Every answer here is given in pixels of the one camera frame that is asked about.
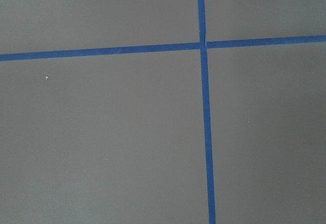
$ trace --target blue line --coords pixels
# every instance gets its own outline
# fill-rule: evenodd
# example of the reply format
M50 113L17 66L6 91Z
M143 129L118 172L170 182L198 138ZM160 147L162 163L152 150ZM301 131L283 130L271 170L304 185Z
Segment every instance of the blue line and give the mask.
M205 0L198 0L199 19L199 40L200 59L202 70L202 92L203 92L203 112L204 112L204 132L205 132L205 153L206 153L206 173L207 173L207 195L209 224L215 224L215 195L214 195L214 174L213 174L213 153L212 136L210 127L210 105L209 105L209 80L208 80L208 60L206 48L206 17Z
M198 42L0 54L0 61L35 60L35 59L66 58L66 57L80 57L80 56L122 54L122 53L179 51L179 50L193 50L193 49L199 49Z
M207 48L248 47L248 46L299 44L299 43L313 43L313 42L326 42L326 36L280 37L280 38L216 41L216 42L207 42Z

